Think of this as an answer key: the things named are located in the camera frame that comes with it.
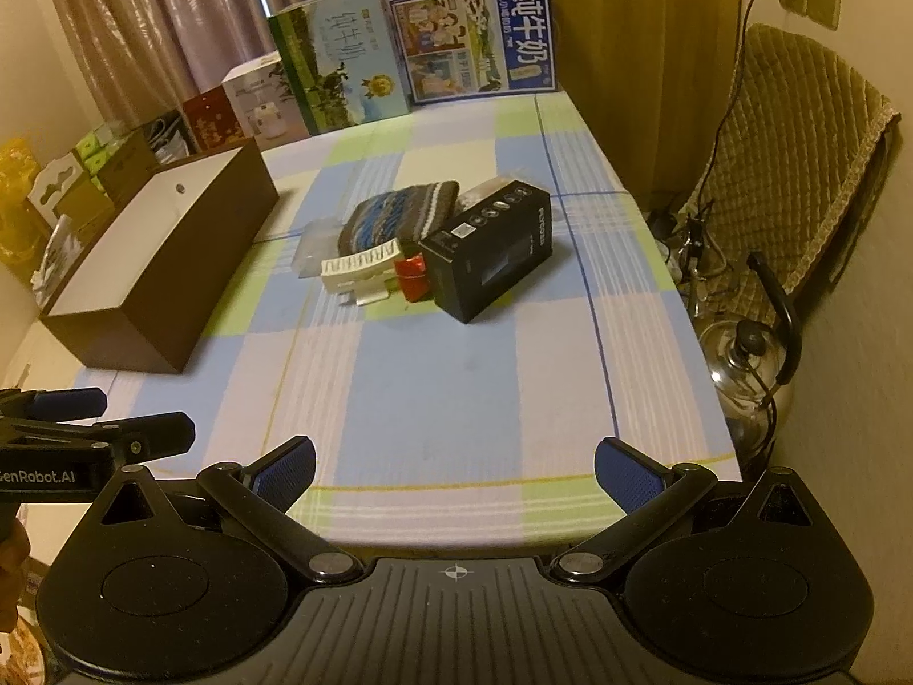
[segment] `kettle handle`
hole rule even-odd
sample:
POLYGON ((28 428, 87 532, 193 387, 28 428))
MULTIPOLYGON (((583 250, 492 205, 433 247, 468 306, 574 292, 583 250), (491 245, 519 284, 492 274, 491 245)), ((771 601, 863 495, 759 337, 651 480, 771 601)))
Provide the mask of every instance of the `kettle handle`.
POLYGON ((783 366, 777 373, 777 384, 785 386, 788 384, 799 367, 799 360, 802 358, 802 331, 799 324, 799 315, 796 313, 793 302, 787 296, 783 286, 777 280, 777 276, 770 269, 764 254, 761 252, 750 252, 748 254, 748 267, 753 270, 761 279, 761 285, 767 294, 770 303, 773 304, 773 310, 777 312, 779 321, 782 323, 782 335, 779 340, 786 349, 786 357, 783 360, 783 366))

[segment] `white wall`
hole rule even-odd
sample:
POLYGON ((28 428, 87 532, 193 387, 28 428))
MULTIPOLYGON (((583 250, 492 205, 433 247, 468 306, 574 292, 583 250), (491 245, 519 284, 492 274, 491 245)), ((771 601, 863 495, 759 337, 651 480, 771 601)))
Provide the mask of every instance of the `white wall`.
MULTIPOLYGON (((843 55, 913 122, 913 0, 843 0, 837 31, 758 0, 752 19, 843 55)), ((913 147, 901 148, 846 274, 805 328, 778 463, 819 498, 875 591, 853 673, 913 682, 913 147)))
MULTIPOLYGON (((24 136, 45 163, 102 120, 51 0, 0 0, 0 144, 24 136)), ((0 372, 35 318, 30 294, 0 265, 0 372)))

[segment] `red packet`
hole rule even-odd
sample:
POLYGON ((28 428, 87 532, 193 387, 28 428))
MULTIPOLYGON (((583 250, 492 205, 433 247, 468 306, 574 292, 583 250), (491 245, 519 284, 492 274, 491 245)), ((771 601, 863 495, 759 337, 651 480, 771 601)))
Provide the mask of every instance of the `red packet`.
POLYGON ((396 260, 394 265, 406 301, 414 304, 428 295, 431 288, 425 272, 425 258, 421 253, 405 260, 396 260))

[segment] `blue milk box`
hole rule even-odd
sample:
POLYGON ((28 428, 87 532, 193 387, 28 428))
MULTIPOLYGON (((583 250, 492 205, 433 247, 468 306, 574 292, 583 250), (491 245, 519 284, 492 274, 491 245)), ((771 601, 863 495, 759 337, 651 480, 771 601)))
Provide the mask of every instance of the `blue milk box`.
POLYGON ((269 18, 310 133, 410 110, 386 0, 307 0, 269 18))
POLYGON ((393 0, 417 103, 557 89, 550 0, 393 0))

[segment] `white box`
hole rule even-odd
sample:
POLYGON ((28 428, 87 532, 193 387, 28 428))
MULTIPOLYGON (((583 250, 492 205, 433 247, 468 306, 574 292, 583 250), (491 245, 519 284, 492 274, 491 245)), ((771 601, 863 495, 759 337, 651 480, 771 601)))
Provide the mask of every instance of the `white box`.
POLYGON ((222 87, 245 136, 262 150, 309 136, 277 51, 236 66, 222 87))

